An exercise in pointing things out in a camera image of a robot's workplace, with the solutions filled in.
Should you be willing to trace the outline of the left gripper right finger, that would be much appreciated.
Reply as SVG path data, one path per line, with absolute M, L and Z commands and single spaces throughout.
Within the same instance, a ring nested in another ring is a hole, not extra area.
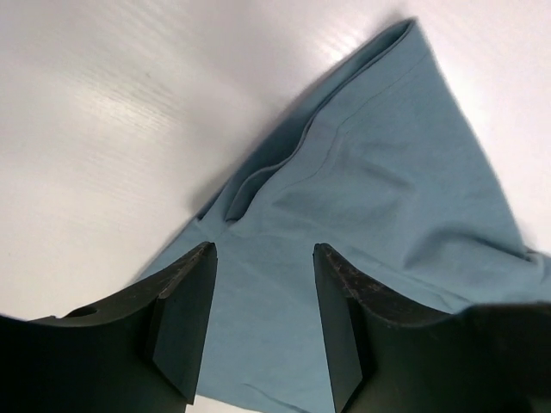
M 547 412 L 550 306 L 474 305 L 455 315 L 420 305 L 313 251 L 337 412 Z

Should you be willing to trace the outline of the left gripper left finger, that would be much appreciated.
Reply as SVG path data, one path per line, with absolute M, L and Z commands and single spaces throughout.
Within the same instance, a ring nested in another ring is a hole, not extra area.
M 1 319 L 4 412 L 183 412 L 195 399 L 217 251 L 64 317 Z

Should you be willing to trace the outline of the grey-blue t-shirt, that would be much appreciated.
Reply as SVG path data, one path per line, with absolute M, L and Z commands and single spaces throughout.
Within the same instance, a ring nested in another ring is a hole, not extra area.
M 315 87 L 147 268 L 203 242 L 218 268 L 197 392 L 260 412 L 332 408 L 313 270 L 328 243 L 422 305 L 550 297 L 414 18 Z

